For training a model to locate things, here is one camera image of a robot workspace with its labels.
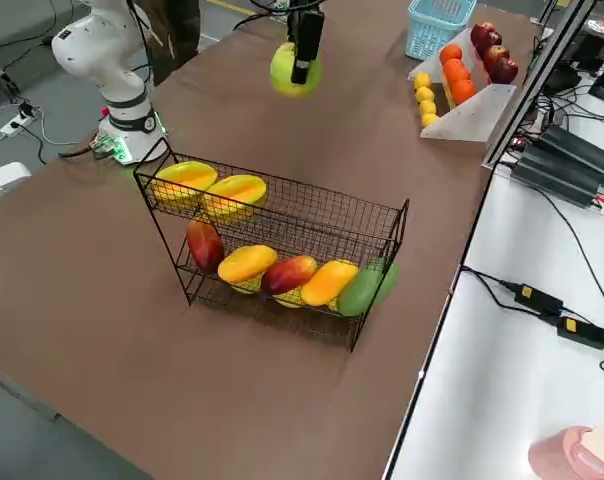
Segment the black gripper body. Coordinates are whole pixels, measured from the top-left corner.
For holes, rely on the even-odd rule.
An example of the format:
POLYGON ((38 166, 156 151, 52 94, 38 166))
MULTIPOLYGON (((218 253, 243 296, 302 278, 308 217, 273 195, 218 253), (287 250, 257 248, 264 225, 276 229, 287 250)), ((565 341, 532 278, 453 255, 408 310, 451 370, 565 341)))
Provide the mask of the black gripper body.
POLYGON ((293 0, 287 15, 288 41, 294 44, 295 62, 310 64, 317 58, 325 14, 321 1, 293 0))

